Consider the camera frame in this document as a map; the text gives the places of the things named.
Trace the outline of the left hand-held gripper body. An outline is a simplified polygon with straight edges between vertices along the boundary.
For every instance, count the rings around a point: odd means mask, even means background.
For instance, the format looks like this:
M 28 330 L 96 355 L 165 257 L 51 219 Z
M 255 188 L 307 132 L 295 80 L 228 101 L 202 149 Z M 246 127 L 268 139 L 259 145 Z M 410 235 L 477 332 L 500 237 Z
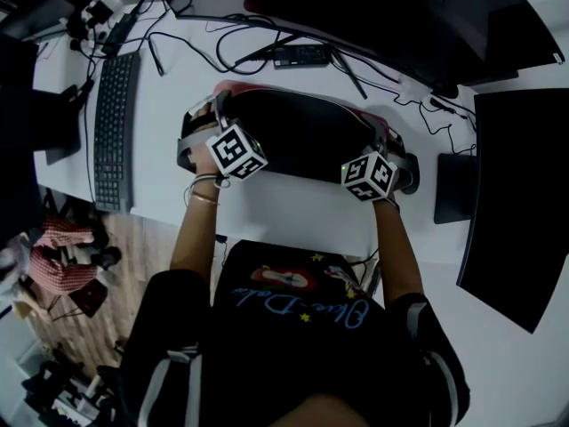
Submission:
M 214 98 L 209 97 L 207 101 L 198 103 L 196 109 L 202 104 L 210 103 L 214 110 Z M 190 112 L 185 114 L 180 138 L 177 141 L 177 165 L 179 167 L 196 173 L 193 149 L 197 146 L 205 146 L 208 149 L 219 169 L 219 174 L 225 178 L 233 177 L 244 181 L 268 164 L 260 144 L 242 128 L 241 120 L 229 115 L 230 103 L 231 97 L 225 104 L 230 123 L 228 128 L 220 128 L 218 124 L 215 127 L 203 127 L 193 133 L 190 129 L 190 119 L 193 115 Z

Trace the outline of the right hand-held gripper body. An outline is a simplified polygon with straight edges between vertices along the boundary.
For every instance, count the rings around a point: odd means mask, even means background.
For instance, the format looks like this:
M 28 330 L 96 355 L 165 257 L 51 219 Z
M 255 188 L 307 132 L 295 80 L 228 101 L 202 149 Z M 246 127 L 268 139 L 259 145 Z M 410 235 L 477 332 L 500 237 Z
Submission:
M 387 199 L 395 191 L 412 195 L 419 188 L 418 158 L 370 152 L 341 167 L 341 186 L 361 202 Z

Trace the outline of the person's left hand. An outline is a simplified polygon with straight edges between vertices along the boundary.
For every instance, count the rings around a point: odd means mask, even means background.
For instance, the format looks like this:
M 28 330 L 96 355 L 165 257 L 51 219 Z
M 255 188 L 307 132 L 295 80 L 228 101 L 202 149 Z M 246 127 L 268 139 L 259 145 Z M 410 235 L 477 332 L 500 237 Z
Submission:
M 198 132 L 201 128 L 210 128 L 218 125 L 215 111 L 210 103 L 205 104 L 190 119 L 190 129 L 193 133 Z

